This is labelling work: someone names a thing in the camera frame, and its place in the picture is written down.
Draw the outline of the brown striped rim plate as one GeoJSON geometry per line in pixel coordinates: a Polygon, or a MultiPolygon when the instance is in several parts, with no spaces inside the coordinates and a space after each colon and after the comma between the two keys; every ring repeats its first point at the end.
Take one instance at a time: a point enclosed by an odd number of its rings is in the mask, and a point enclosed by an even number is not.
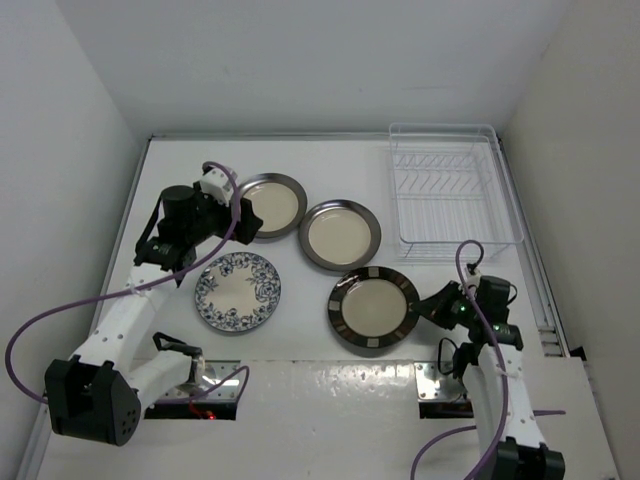
{"type": "Polygon", "coordinates": [[[331,290],[327,316],[333,332],[364,350],[388,350],[415,329],[420,300],[413,282],[384,266],[366,266],[345,274],[331,290]]]}

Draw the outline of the blue floral plate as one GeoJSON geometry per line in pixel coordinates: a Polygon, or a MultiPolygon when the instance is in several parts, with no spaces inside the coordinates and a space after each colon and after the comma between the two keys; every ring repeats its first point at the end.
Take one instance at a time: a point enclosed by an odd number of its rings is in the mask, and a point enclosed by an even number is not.
{"type": "Polygon", "coordinates": [[[266,258],[233,252],[203,270],[196,283],[194,303],[200,317],[215,330],[243,334],[270,319],[281,291],[279,273],[266,258]]]}

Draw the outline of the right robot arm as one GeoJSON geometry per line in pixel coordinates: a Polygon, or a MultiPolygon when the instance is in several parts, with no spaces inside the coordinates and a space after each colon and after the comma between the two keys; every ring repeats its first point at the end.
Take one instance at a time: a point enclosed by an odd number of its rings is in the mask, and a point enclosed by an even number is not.
{"type": "Polygon", "coordinates": [[[452,376],[465,388],[478,433],[480,458],[469,479],[562,479],[562,453],[548,447],[538,416],[561,410],[535,411],[524,379],[523,340],[508,323],[517,296],[511,282],[474,275],[465,283],[451,281],[411,310],[435,325],[462,326],[469,340],[452,360],[452,376]]]}

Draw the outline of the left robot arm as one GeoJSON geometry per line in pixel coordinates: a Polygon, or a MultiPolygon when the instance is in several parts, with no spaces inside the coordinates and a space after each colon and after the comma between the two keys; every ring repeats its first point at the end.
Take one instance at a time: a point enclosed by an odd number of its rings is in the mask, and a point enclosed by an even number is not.
{"type": "Polygon", "coordinates": [[[212,236],[244,245],[263,224],[250,200],[224,201],[199,186],[165,188],[135,245],[125,296],[67,360],[45,372],[52,430],[122,446],[145,410],[173,388],[196,385],[201,348],[150,331],[156,313],[212,236]]]}

